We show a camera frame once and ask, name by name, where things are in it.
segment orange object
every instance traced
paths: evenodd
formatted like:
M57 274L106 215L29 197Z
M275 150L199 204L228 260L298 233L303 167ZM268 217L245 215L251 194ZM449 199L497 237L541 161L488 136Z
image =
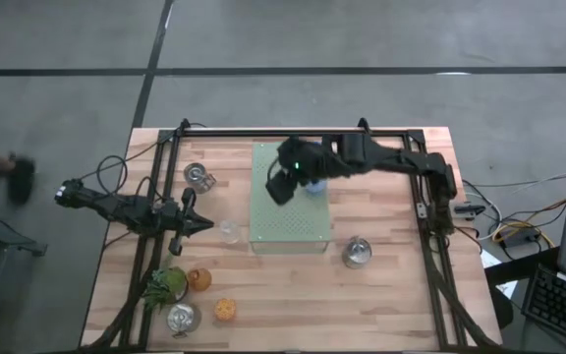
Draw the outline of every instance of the orange object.
M215 317L223 322L233 321L237 312L235 300L221 299L215 304Z
M189 285L195 291L204 291L211 286L211 272L207 269L192 269L187 273Z

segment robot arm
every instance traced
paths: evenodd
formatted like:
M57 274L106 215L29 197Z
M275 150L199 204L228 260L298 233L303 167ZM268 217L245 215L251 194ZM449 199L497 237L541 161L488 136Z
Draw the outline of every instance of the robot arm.
M86 188L81 180L63 182L55 197L62 207L88 207L108 221L117 221L142 236L153 236L162 231L178 231L180 236L191 235L213 227L213 221L194 211L196 192L187 188L183 192L180 208L169 198L158 206L143 196L107 195ZM170 252L180 254L178 238L172 239Z
M293 198L298 184L305 186L321 179L372 170L419 175L429 182L426 212L431 231L443 235L453 232L449 202L456 196L456 183L451 165L440 153L383 147L370 134L354 133L325 136L321 144L291 137L281 144L278 154L281 170L272 179L268 176L266 189L279 205Z

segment tin can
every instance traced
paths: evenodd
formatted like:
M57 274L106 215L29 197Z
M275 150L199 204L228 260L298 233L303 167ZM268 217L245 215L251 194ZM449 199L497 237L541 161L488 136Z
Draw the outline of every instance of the tin can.
M370 243L359 236L352 237L349 244L342 251L342 261L347 267L352 269L363 267L370 261L371 257L372 248Z
M209 191L215 185L215 177L207 173L206 169L201 163L191 163L185 167L184 171L185 181L192 187L196 193L203 194Z
M175 338L186 337L200 325L202 314L195 305L176 304L167 315L167 325L174 331Z

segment butcher block tabletop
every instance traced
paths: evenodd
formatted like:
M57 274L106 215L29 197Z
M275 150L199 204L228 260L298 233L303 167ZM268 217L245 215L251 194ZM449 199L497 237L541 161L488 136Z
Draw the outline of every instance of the butcher block tabletop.
M442 153L447 163L453 165L458 186L456 201L463 201L464 188L449 129L410 129L423 130L427 150ZM127 156L154 144L158 133L159 129L134 129ZM329 180L331 242L325 253L258 256L253 252L249 244L253 144L282 140L272 137L180 140L172 196L180 200L187 187L184 168L192 162L203 164L217 183L209 192L198 195L195 211L216 225L189 239L183 238L182 255L174 257L171 265L184 271L207 268L213 280L207 290L190 291L184 300L201 310L198 329L187 337L175 338L167 326L171 306L160 313L154 311L147 350L438 349L407 175L372 171L349 179ZM387 147L403 147L400 138L376 140ZM165 178L168 150L163 155L159 189ZM128 162L128 180L120 194L135 192L141 178L149 175L153 157L154 149L151 149ZM238 242L224 242L218 227L222 220L237 223L241 233ZM455 222L472 226L466 221ZM125 232L125 226L112 223L105 242ZM349 269L342 263L341 254L349 239L356 235L371 243L372 259L363 268ZM168 254L172 236L170 232L165 235L162 259ZM460 233L449 238L458 296L484 332L501 343L479 248ZM101 255L81 344L98 338L126 300L137 240L137 235L129 235ZM216 301L222 298L237 303L236 318L228 323L217 321L213 315ZM449 342L455 343L449 308L444 302L443 314ZM132 342L138 339L140 325L141 311L137 311Z

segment glass cup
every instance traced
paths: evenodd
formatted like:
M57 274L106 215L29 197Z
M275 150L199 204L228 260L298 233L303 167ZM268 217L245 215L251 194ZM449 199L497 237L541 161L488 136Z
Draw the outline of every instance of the glass cup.
M222 232L222 241L224 241L224 243L231 245L240 240L240 227L236 222L223 220L220 222L220 231Z

